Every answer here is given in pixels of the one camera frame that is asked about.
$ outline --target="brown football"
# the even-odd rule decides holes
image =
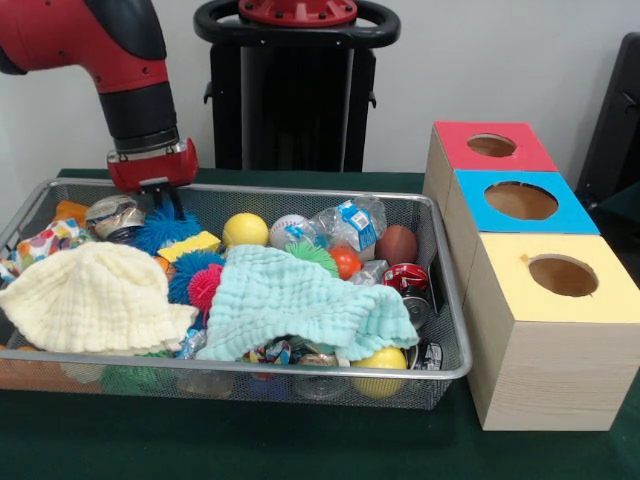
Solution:
[[[402,225],[391,225],[376,244],[376,258],[386,260],[389,266],[414,263],[418,258],[418,239]]]

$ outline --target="wooden box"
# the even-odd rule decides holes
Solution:
[[[485,430],[608,430],[640,364],[640,292],[595,235],[482,233],[464,301]]]
[[[436,122],[423,194],[444,215],[454,170],[555,172],[557,167],[526,123]]]
[[[456,170],[452,177],[444,222],[463,298],[479,232],[598,235],[559,173]]]

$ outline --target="round hole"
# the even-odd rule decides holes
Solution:
[[[584,297],[598,288],[589,265],[562,255],[545,255],[529,263],[533,279],[547,290],[566,297]]]
[[[467,140],[471,150],[488,157],[508,157],[516,151],[516,144],[506,137],[483,133]]]
[[[528,183],[498,183],[487,188],[484,198],[500,213],[520,220],[544,220],[558,210],[553,195]]]

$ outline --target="wire basket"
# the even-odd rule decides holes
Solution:
[[[101,180],[58,179],[42,184],[0,234],[0,255],[8,255],[20,240],[43,230],[55,216],[60,201],[91,205],[117,193],[110,182]],[[213,233],[221,232],[226,220],[238,212],[253,212],[272,224],[292,212],[311,217],[364,194],[220,185],[181,189],[184,207]],[[433,264],[432,283],[440,290],[443,301],[421,334],[442,347],[441,370],[275,366],[49,353],[31,348],[0,311],[0,344],[7,346],[0,350],[0,389],[432,409],[451,381],[465,376],[471,368],[442,220],[434,203],[426,197],[375,195],[385,203],[389,224],[404,225],[417,235],[417,263],[425,268]],[[138,200],[143,207],[151,208],[147,197]]]

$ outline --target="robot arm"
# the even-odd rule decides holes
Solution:
[[[198,169],[193,143],[178,135],[165,58],[151,0],[0,0],[0,71],[84,67],[115,144],[109,171],[125,192],[186,185]]]

